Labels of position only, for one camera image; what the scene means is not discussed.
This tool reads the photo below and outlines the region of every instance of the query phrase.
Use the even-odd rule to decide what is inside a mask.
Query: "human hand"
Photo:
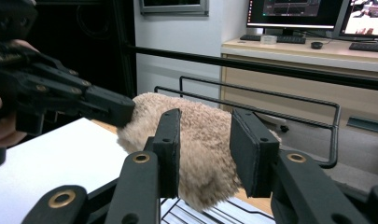
[[[0,98],[0,108],[2,107],[2,103],[2,99]],[[15,130],[15,123],[15,113],[10,113],[0,119],[0,148],[14,146],[26,136],[26,133],[17,132]]]

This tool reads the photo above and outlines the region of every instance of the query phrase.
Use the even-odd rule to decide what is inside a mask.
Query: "computer monitor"
[[[378,0],[349,0],[340,36],[378,38]]]
[[[249,0],[246,27],[333,31],[343,0]]]

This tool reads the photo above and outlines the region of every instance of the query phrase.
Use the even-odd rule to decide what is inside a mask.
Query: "white wall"
[[[209,1],[209,17],[142,16],[139,3],[135,1],[136,46],[220,57],[223,42],[245,33],[248,1]],[[138,94],[154,91],[156,86],[178,90],[178,79],[181,76],[220,80],[220,67],[137,55]],[[185,91],[219,97],[219,87],[214,85],[185,82],[184,88]]]

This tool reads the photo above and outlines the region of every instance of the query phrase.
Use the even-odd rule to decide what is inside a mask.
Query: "wooden desk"
[[[106,128],[107,130],[109,130],[112,133],[117,133],[117,129],[114,126],[105,124],[105,123],[98,121],[98,120],[93,120],[93,122],[100,125],[101,127]],[[242,200],[246,203],[252,204],[253,206],[257,207],[258,209],[262,210],[263,212],[265,212],[269,215],[273,214],[271,207],[270,207],[271,199],[268,199],[268,198],[264,198],[264,199],[249,198],[248,199],[246,197],[246,193],[243,189],[239,189],[239,192],[235,195],[235,197],[239,198],[240,200]]]
[[[325,39],[307,38],[304,45],[281,43],[261,45],[259,41],[233,39],[222,45],[221,52],[222,57],[228,59],[378,78],[377,52],[349,50],[350,42],[337,40],[325,44],[322,49],[311,49],[311,42],[314,41],[328,42]],[[227,67],[222,68],[221,79],[230,84],[337,103],[342,107],[341,128],[378,135],[346,126],[351,116],[378,121],[378,91]],[[222,100],[253,105],[327,124],[332,123],[334,110],[322,105],[306,104],[231,88],[221,88],[220,96]]]

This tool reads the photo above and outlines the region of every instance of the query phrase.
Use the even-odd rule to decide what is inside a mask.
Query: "beige plush object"
[[[129,153],[143,150],[162,113],[180,108],[179,197],[202,211],[233,196],[241,186],[230,154],[231,113],[184,98],[144,93],[132,121],[118,129],[118,143]]]

